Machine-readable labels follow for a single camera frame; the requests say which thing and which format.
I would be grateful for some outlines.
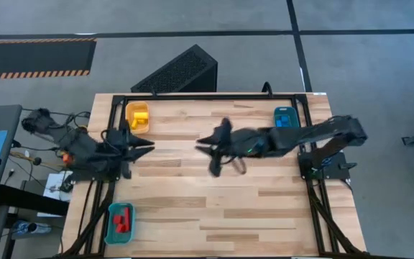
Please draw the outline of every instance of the black mat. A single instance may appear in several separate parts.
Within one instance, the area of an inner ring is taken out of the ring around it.
[[[87,76],[96,41],[0,40],[0,79]]]

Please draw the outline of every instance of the yellow bin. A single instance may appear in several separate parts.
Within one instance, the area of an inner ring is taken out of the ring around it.
[[[132,129],[132,122],[134,121],[135,112],[146,112],[148,113],[148,119],[145,124],[137,124],[136,129]],[[133,101],[126,106],[126,121],[129,123],[129,128],[132,134],[143,134],[150,130],[150,110],[148,104],[144,101]]]

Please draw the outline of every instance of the gray floor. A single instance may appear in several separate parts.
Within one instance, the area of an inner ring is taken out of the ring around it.
[[[294,2],[300,29],[414,29],[413,0]],[[0,0],[0,34],[182,29],[290,29],[290,21],[285,0]],[[359,163],[352,186],[368,250],[414,257],[414,147],[400,141],[414,133],[414,35],[304,36],[302,41],[313,90],[328,93],[334,114],[360,118],[369,135],[363,147],[346,149],[348,159]],[[121,38],[98,41],[90,76],[0,80],[0,104],[90,110],[95,93],[127,92],[193,44],[217,59],[219,91],[258,91],[264,81],[274,91],[303,90],[291,36]],[[22,130],[17,139],[50,146]],[[34,176],[48,173],[35,168]],[[9,185],[19,186],[23,179],[27,175],[17,171]],[[20,240],[13,258],[51,256],[58,243],[57,235]]]

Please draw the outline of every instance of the plastic bottle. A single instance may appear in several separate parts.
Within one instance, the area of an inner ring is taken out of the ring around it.
[[[13,228],[14,235],[25,234],[47,234],[52,231],[52,227],[44,223],[30,223],[23,220],[15,222]]]

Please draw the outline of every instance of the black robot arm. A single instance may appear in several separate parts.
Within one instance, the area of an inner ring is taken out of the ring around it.
[[[105,129],[101,132],[103,142],[96,142],[84,129],[69,126],[73,119],[69,117],[58,124],[47,109],[38,109],[22,120],[24,130],[40,137],[50,136],[59,149],[73,156],[68,165],[73,170],[72,181],[114,181],[119,177],[115,173],[119,169],[123,177],[131,178],[127,163],[154,150],[154,143],[135,137],[128,124],[123,129]]]
[[[335,116],[311,127],[267,127],[231,131],[229,119],[224,118],[210,137],[199,139],[196,148],[212,157],[209,166],[214,176],[220,176],[221,158],[273,158],[282,157],[298,145],[320,140],[331,140],[323,147],[311,151],[312,166],[323,167],[325,159],[337,154],[346,146],[363,145],[367,139],[358,119]]]

